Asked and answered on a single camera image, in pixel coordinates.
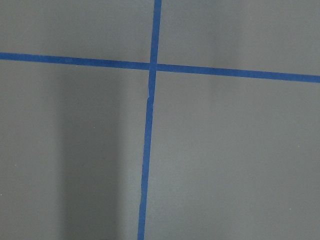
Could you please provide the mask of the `brown paper table cover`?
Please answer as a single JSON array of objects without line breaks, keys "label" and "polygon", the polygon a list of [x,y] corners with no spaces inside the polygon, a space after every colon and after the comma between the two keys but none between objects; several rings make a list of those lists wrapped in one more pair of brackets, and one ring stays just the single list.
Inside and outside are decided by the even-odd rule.
[{"label": "brown paper table cover", "polygon": [[317,240],[317,0],[3,0],[3,240]]}]

